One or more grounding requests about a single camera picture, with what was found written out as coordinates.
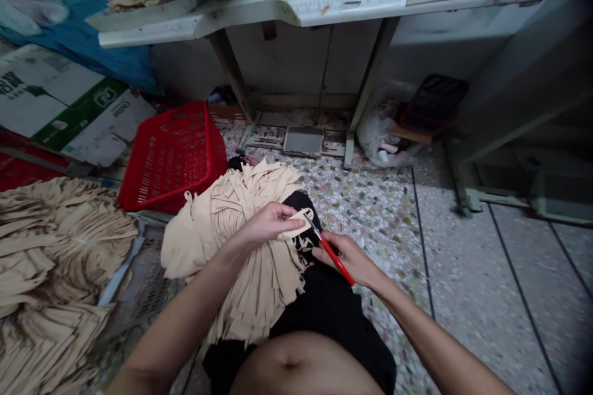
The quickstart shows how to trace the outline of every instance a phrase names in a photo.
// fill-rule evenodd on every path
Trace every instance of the table leg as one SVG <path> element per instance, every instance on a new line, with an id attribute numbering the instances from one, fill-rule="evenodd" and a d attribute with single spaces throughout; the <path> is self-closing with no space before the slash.
<path id="1" fill-rule="evenodd" d="M 243 114 L 245 114 L 247 122 L 253 122 L 255 119 L 255 111 L 249 103 L 247 86 L 245 85 L 245 80 L 241 74 L 239 63 L 233 52 L 233 47 L 230 45 L 227 31 L 225 29 L 218 30 L 210 34 L 207 39 L 210 40 L 210 44 L 216 53 L 218 62 L 221 64 L 223 71 L 229 79 L 230 87 L 235 93 L 237 102 L 239 103 Z"/>
<path id="2" fill-rule="evenodd" d="M 463 141 L 456 143 L 447 140 L 447 153 L 455 177 L 460 207 L 466 215 L 468 209 L 473 212 L 482 211 L 482 201 L 525 206 L 516 193 L 492 196 L 488 189 L 477 186 L 471 174 L 473 162 L 590 100 L 593 94 L 590 75 L 592 71 L 593 60 L 579 62 L 533 92 L 529 100 L 514 104 L 511 110 L 492 103 L 484 111 L 489 116 L 490 125 Z"/>
<path id="3" fill-rule="evenodd" d="M 360 121 L 360 118 L 364 111 L 364 107 L 366 106 L 366 103 L 369 100 L 369 96 L 371 95 L 371 91 L 375 87 L 375 80 L 377 78 L 377 75 L 379 74 L 379 70 L 381 69 L 383 60 L 385 59 L 385 55 L 387 54 L 387 50 L 389 49 L 389 44 L 391 43 L 393 34 L 395 34 L 395 30 L 397 29 L 397 25 L 399 22 L 399 17 L 389 17 L 388 19 L 383 19 L 381 21 L 381 26 L 379 27 L 379 32 L 377 32 L 375 45 L 372 48 L 371 57 L 369 58 L 369 63 L 366 66 L 363 82 L 358 93 L 358 104 L 356 105 L 356 110 L 354 111 L 354 114 L 352 115 L 352 119 L 350 120 L 350 124 L 348 126 L 348 134 L 346 138 L 346 153 L 344 156 L 343 166 L 347 170 L 352 168 L 354 153 L 354 133 L 356 131 L 356 126 Z"/>
<path id="4" fill-rule="evenodd" d="M 253 120 L 253 122 L 251 122 L 245 128 L 245 131 L 243 132 L 243 136 L 241 137 L 241 141 L 239 142 L 239 145 L 237 145 L 237 148 L 235 148 L 235 152 L 237 154 L 245 154 L 245 150 L 247 149 L 247 141 L 249 140 L 249 136 L 251 136 L 251 134 L 253 133 L 253 130 L 255 130 L 255 127 L 258 126 L 258 123 L 259 123 L 259 120 L 260 119 L 261 119 L 261 111 L 258 111 L 258 113 L 257 113 L 255 119 Z"/>

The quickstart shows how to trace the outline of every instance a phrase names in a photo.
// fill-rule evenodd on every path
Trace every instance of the gray plastic basket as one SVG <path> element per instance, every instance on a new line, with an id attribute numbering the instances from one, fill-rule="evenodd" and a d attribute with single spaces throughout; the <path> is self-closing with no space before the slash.
<path id="1" fill-rule="evenodd" d="M 109 317 L 98 343 L 103 343 L 162 310 L 170 280 L 161 267 L 164 230 L 146 226 L 144 244 L 132 262 L 132 280 L 116 296 L 117 305 Z"/>

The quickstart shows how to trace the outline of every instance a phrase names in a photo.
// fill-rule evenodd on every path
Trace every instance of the tile floor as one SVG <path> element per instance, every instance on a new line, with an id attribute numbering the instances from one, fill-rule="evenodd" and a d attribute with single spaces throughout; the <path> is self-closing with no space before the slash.
<path id="1" fill-rule="evenodd" d="M 219 129 L 228 157 L 234 156 L 244 127 Z M 284 137 L 283 128 L 258 132 Z M 593 230 L 495 205 L 472 219 L 460 217 L 440 146 L 421 154 L 413 168 L 398 170 L 375 168 L 359 151 L 350 172 L 337 158 L 301 159 L 261 148 L 248 154 L 301 171 L 323 225 L 357 239 L 420 307 L 517 393 L 577 393 L 592 331 Z M 355 291 L 398 364 L 396 393 L 438 393 L 381 301 L 366 289 Z M 199 365 L 176 390 L 208 392 Z"/>

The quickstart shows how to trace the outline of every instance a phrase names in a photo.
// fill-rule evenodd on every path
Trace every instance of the white plastic bag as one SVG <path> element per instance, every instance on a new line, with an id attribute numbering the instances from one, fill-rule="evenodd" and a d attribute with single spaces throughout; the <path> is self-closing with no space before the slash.
<path id="1" fill-rule="evenodd" d="M 25 36 L 41 34 L 41 26 L 63 22 L 70 11 L 58 0 L 0 0 L 0 22 Z"/>
<path id="2" fill-rule="evenodd" d="M 366 157 L 374 165 L 378 167 L 407 167 L 412 165 L 413 157 L 423 148 L 422 144 L 414 144 L 406 151 L 398 151 L 395 154 L 383 152 L 381 156 L 379 155 L 379 145 L 383 143 L 395 145 L 399 142 L 399 138 L 389 134 L 389 130 L 395 124 L 393 116 L 395 116 L 400 103 L 409 102 L 415 92 L 414 85 L 389 80 L 371 93 L 363 116 L 356 127 L 356 137 Z"/>

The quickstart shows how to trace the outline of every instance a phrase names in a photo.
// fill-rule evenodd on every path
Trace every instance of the metal frame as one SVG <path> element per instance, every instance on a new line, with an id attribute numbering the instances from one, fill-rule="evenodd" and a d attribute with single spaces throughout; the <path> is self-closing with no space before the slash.
<path id="1" fill-rule="evenodd" d="M 356 127 L 358 126 L 358 122 L 360 122 L 360 118 L 363 114 L 364 108 L 366 107 L 366 103 L 369 100 L 371 91 L 375 86 L 375 80 L 379 74 L 381 66 L 383 65 L 389 44 L 391 43 L 399 23 L 399 17 L 390 17 L 388 19 L 381 20 L 381 25 L 379 27 L 379 31 L 377 32 L 377 38 L 375 39 L 375 45 L 372 47 L 369 63 L 366 66 L 363 82 L 360 86 L 360 92 L 358 93 L 358 104 L 356 105 L 356 110 L 354 111 L 354 115 L 352 116 L 352 120 L 348 126 L 348 133 L 346 134 L 346 150 L 344 154 L 344 168 L 346 170 L 350 170 L 353 166 Z"/>
<path id="2" fill-rule="evenodd" d="M 363 81 L 358 93 L 356 109 L 352 115 L 350 123 L 348 124 L 345 148 L 330 147 L 323 150 L 321 153 L 322 156 L 343 157 L 343 167 L 347 170 L 351 169 L 353 166 L 356 126 L 360 121 L 364 108 L 366 107 L 368 99 L 371 95 L 371 91 L 375 85 L 375 81 L 385 59 L 385 55 L 387 54 L 389 44 L 391 43 L 399 22 L 399 17 L 389 17 L 387 19 L 381 20 L 381 25 L 379 27 L 379 31 L 377 32 L 377 37 L 375 38 L 375 43 L 369 58 L 369 63 L 367 64 Z M 243 132 L 243 136 L 241 137 L 241 141 L 237 146 L 236 152 L 239 154 L 244 154 L 245 149 L 248 146 L 282 150 L 282 142 L 275 140 L 264 140 L 253 136 L 255 127 L 258 125 L 261 119 L 262 112 L 260 110 L 255 111 L 249 102 L 247 86 L 243 79 L 243 75 L 241 74 L 241 70 L 239 68 L 239 64 L 237 63 L 233 48 L 230 45 L 227 32 L 224 29 L 216 31 L 210 34 L 208 39 L 210 40 L 212 48 L 216 53 L 216 57 L 218 58 L 225 74 L 227 75 L 227 78 L 229 79 L 230 87 L 233 89 L 233 92 L 237 97 L 239 106 L 241 107 L 241 110 L 243 110 L 245 118 L 249 123 Z"/>
<path id="3" fill-rule="evenodd" d="M 494 125 L 463 141 L 445 141 L 460 207 L 467 216 L 471 215 L 469 211 L 481 212 L 482 202 L 529 207 L 514 191 L 478 186 L 471 171 L 472 163 L 590 99 L 591 72 L 593 60 L 572 65 L 535 91 L 530 100 L 514 106 L 511 112 L 499 109 L 490 113 Z"/>
<path id="4" fill-rule="evenodd" d="M 239 106 L 241 107 L 243 114 L 245 114 L 247 122 L 252 123 L 256 114 L 249 103 L 247 86 L 245 85 L 243 74 L 241 74 L 241 68 L 239 68 L 239 63 L 233 52 L 233 47 L 230 45 L 227 30 L 221 29 L 210 34 L 208 40 L 210 40 L 216 58 L 229 79 L 230 87 L 235 93 L 237 102 L 239 102 Z"/>

